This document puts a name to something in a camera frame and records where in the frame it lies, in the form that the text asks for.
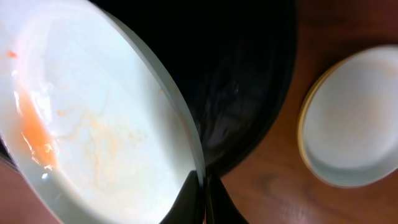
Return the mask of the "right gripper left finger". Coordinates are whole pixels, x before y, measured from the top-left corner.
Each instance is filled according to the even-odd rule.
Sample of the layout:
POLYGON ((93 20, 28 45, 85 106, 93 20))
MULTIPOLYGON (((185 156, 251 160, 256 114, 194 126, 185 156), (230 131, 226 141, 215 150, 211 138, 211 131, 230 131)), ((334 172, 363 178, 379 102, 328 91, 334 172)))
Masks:
POLYGON ((202 224, 204 217, 203 189, 196 171, 187 175, 172 208, 160 224, 202 224))

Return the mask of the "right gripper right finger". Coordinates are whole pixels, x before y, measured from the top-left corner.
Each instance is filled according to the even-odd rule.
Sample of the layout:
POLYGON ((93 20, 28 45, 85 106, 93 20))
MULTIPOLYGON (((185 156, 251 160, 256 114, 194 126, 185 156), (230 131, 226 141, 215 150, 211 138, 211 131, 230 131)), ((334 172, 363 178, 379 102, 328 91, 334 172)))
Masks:
POLYGON ((248 224, 235 207, 219 176, 207 177, 205 192, 207 224, 248 224))

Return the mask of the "pale yellow plate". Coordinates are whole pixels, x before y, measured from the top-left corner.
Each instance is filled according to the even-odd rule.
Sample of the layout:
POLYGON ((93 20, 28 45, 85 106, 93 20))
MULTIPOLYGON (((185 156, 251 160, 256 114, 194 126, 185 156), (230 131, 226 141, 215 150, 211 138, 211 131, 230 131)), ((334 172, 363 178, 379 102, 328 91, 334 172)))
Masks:
POLYGON ((337 69, 339 68, 342 64, 344 64, 347 61, 347 58, 340 60, 333 66, 331 66, 328 70, 326 70, 322 75, 320 75, 314 83, 310 86, 308 92, 305 95, 305 98, 302 101, 300 111, 298 113, 298 119, 297 119, 297 145, 298 145, 298 151, 300 153, 300 157, 303 160, 303 163, 307 167, 307 169, 321 182, 337 187, 337 185, 332 184, 330 182, 327 182, 325 179, 320 177, 312 167, 312 163, 310 162, 309 156, 306 152, 305 148, 305 138, 304 138, 304 124, 305 124, 305 119, 307 115, 307 110, 312 102, 314 94, 318 91, 319 87, 323 84, 323 82, 337 69))

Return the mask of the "light blue plate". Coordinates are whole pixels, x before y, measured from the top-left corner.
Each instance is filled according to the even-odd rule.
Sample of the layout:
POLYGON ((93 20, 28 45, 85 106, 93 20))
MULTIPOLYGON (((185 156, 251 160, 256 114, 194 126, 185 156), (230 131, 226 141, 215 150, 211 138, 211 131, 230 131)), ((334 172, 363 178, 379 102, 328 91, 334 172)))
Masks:
POLYGON ((313 170, 337 187, 361 187, 397 170, 397 46, 347 58, 319 87, 304 124, 313 170))
POLYGON ((153 51, 89 1, 1 1, 1 141, 61 223, 201 223, 205 166, 153 51))

